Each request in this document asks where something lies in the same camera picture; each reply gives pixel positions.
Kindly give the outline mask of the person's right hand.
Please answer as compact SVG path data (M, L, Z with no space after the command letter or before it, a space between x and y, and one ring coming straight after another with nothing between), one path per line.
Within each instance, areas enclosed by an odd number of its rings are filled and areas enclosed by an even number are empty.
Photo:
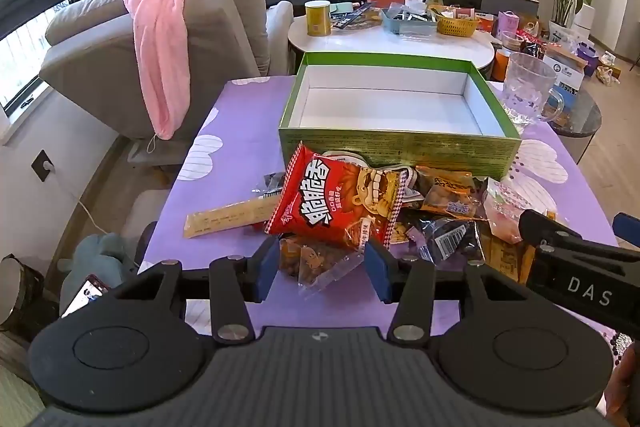
M624 352L620 364L614 369L604 392L605 418L618 427L639 425L639 412L630 403L638 395L639 343L633 343Z

